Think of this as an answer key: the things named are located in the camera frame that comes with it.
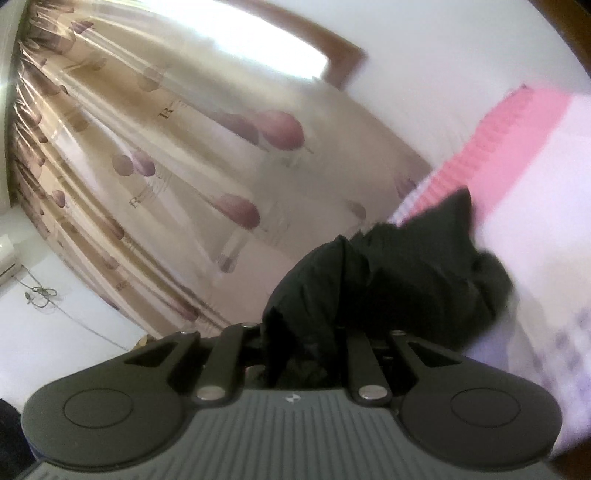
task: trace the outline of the cable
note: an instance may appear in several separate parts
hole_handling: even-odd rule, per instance
[[[36,303],[34,301],[33,296],[29,293],[29,292],[25,292],[25,298],[27,299],[27,305],[29,305],[30,303],[32,303],[35,307],[37,307],[38,309],[44,309],[45,307],[47,307],[50,303],[57,308],[60,312],[62,312],[64,315],[66,315],[70,320],[72,320],[72,322],[77,323],[79,326],[81,326],[82,328],[88,330],[91,333],[94,333],[96,336],[101,337],[103,340],[106,340],[107,342],[109,342],[111,345],[114,345],[117,348],[122,349],[124,352],[127,352],[127,348],[124,348],[123,346],[119,345],[118,343],[115,343],[113,340],[111,340],[110,338],[107,338],[106,336],[100,334],[99,332],[93,330],[92,328],[90,328],[88,325],[85,325],[84,323],[82,323],[81,321],[75,319],[73,316],[71,316],[68,312],[65,312],[60,306],[58,306],[53,300],[52,297],[57,297],[57,290],[55,290],[54,288],[45,288],[43,287],[43,285],[41,285],[41,282],[39,282],[34,276],[33,274],[29,271],[29,269],[27,267],[25,267],[24,265],[22,266],[26,271],[27,274],[35,281],[35,283],[37,283],[36,287],[30,287],[29,285],[27,285],[26,283],[24,283],[23,281],[19,280],[18,278],[16,278],[16,276],[12,276],[17,282],[19,282],[23,287],[28,288],[29,290],[31,290],[33,293],[39,294],[41,295],[41,297],[43,297],[43,299],[45,300],[45,303],[43,305],[40,305],[38,303]]]

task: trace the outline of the gray plastic base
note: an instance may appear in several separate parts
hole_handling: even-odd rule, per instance
[[[513,472],[475,472],[441,462],[408,440],[388,410],[361,407],[342,390],[245,390],[231,405],[199,411],[174,445],[140,465],[90,473],[41,463],[23,478],[560,479],[543,463]]]

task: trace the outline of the air conditioner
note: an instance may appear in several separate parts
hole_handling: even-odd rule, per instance
[[[8,235],[0,236],[0,285],[7,282],[21,266],[17,251]]]

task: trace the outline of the bed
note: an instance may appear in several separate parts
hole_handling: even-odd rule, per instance
[[[591,96],[522,87],[392,218],[451,192],[472,195],[475,241],[496,254],[514,298],[467,352],[550,391],[563,412],[558,454],[591,433]]]

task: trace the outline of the curtain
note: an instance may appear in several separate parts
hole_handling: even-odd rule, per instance
[[[344,93],[139,1],[36,0],[18,47],[12,190],[155,336],[258,321],[303,255],[386,220],[429,170]]]

